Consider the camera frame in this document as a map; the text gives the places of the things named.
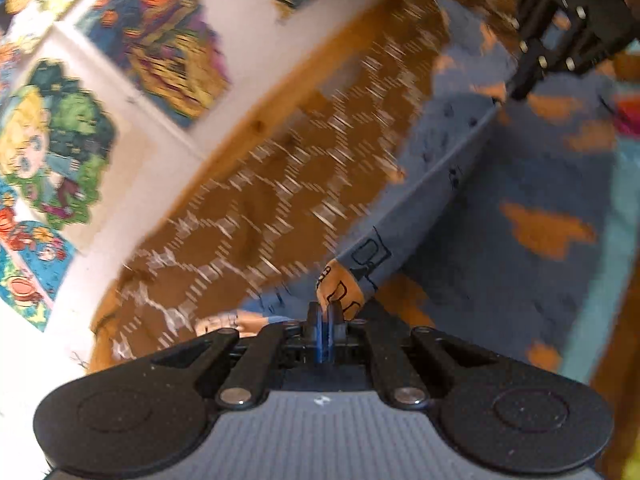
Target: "orange pattern on carpet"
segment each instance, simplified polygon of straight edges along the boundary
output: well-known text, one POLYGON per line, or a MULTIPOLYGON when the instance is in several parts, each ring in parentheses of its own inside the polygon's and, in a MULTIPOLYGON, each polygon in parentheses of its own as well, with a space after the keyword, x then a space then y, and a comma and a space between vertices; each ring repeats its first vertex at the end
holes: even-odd
POLYGON ((551 123, 562 123, 582 108, 580 99, 556 95, 530 94, 527 103, 533 113, 551 123))
POLYGON ((429 316, 420 310, 427 300, 422 287, 402 272, 396 272, 380 286, 375 295, 376 300, 393 316, 398 316, 411 328, 414 326, 435 327, 429 316))
POLYGON ((491 52, 494 49, 495 44, 498 43, 498 37, 486 23, 480 25, 480 32, 482 33, 482 45, 480 46, 480 50, 483 54, 491 52))
POLYGON ((611 152, 616 147, 616 128, 609 120, 584 121, 580 133, 567 137, 564 142, 574 152, 611 152))
POLYGON ((504 85, 504 82, 488 86, 471 86, 471 90, 478 94, 493 97, 500 101, 506 101, 507 99, 507 87, 504 85))
POLYGON ((594 244, 594 229, 573 216, 527 209, 503 202, 500 211, 513 224, 512 233, 520 245, 543 258, 563 261, 571 242, 594 244))
POLYGON ((542 368, 547 372, 555 372, 562 362, 562 358, 555 348, 545 345, 540 341, 536 341, 529 348, 527 351, 527 359, 532 365, 542 368))
POLYGON ((438 56, 436 61, 433 63, 433 73, 434 74, 442 74, 447 70, 456 67, 455 61, 451 56, 438 56))

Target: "child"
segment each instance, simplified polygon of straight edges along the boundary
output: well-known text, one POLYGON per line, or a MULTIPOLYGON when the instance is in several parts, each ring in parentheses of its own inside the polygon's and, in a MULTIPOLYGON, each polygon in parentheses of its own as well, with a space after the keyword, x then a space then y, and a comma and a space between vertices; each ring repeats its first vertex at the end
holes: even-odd
POLYGON ((49 210, 56 196, 63 215, 71 216, 68 196, 84 200, 78 186, 80 162, 49 151, 49 111, 37 87, 25 86, 12 100, 17 104, 7 110, 0 132, 0 171, 20 180, 36 178, 38 182, 32 189, 41 190, 42 196, 30 198, 39 198, 49 210))

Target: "grey plastic housing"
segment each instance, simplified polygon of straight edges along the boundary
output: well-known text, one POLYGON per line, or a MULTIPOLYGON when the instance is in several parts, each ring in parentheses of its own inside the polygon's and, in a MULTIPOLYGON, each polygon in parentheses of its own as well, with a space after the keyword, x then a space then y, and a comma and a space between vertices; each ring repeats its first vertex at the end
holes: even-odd
MULTIPOLYGON (((376 392, 271 392, 220 416, 191 455, 144 480, 502 480, 452 450, 422 413, 376 392)), ((527 477, 542 480, 545 477, 527 477)), ((555 476, 600 480, 590 468, 555 476)), ((56 471, 47 480, 79 480, 56 471)))

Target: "circular disc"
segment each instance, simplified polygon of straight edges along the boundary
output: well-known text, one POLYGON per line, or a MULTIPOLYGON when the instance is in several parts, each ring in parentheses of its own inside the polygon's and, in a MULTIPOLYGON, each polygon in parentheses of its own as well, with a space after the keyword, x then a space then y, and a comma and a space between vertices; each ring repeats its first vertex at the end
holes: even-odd
POLYGON ((446 435, 474 460, 512 474, 559 474, 594 458, 612 431, 604 400, 524 368, 454 387, 440 412, 446 435))
POLYGON ((52 465, 89 478, 136 476, 196 445, 207 417, 195 390, 161 369, 140 381, 117 375, 65 384, 40 403, 33 428, 52 465))

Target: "bolt head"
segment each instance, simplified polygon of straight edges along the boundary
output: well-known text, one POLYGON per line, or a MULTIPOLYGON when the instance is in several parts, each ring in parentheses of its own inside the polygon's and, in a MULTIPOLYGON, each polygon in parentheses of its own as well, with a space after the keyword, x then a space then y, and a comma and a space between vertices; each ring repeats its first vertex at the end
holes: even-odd
POLYGON ((400 404, 413 406, 420 404, 427 398, 427 395, 420 388, 396 388, 394 390, 394 399, 400 404))
POLYGON ((227 388, 220 393, 220 400, 232 406, 242 406, 251 399, 251 392, 244 388, 227 388))

